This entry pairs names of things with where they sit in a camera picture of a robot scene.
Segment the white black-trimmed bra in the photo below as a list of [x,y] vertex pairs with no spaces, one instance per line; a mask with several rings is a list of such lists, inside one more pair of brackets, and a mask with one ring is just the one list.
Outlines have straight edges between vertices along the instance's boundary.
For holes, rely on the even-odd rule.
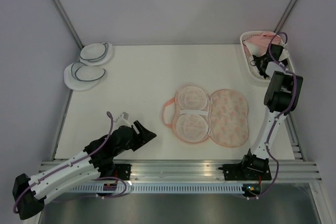
[[254,62],[253,62],[253,55],[255,55],[255,56],[262,56],[262,55],[264,55],[264,54],[260,54],[259,53],[259,50],[258,50],[258,48],[257,47],[255,47],[255,49],[252,49],[252,53],[250,53],[249,51],[246,51],[245,49],[244,49],[244,45],[243,45],[243,43],[245,42],[245,39],[243,39],[242,41],[241,41],[241,43],[242,43],[242,46],[243,46],[243,51],[244,51],[244,54],[245,54],[245,58],[246,58],[246,60],[247,60],[247,65],[248,65],[248,67],[249,68],[256,68],[255,66],[254,66]]

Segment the floral mesh laundry bag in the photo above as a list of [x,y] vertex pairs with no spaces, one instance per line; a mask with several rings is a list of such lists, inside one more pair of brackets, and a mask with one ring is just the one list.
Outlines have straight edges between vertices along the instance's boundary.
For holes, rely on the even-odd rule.
[[236,148],[248,139],[248,104],[234,90],[221,89],[211,95],[197,86],[184,86],[167,101],[161,119],[176,137],[189,144],[211,138],[216,144]]

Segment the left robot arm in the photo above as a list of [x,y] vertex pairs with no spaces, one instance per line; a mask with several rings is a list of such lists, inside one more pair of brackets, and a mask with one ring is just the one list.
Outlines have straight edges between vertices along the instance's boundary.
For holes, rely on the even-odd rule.
[[20,220],[29,219],[65,191],[96,179],[114,178],[114,158],[119,154],[136,151],[156,134],[146,129],[139,121],[122,125],[116,130],[90,142],[79,154],[39,174],[18,175],[14,180],[12,195],[13,212]]

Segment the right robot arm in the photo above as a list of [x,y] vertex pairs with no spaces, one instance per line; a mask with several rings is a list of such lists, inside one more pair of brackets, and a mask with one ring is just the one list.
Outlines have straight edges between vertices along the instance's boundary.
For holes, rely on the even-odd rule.
[[269,159],[274,159],[270,149],[283,121],[297,106],[303,77],[289,69],[289,52],[284,46],[270,44],[261,55],[256,45],[249,42],[243,44],[253,56],[259,72],[270,78],[264,97],[264,121],[256,141],[239,167],[243,178],[252,179],[257,174],[269,175]]

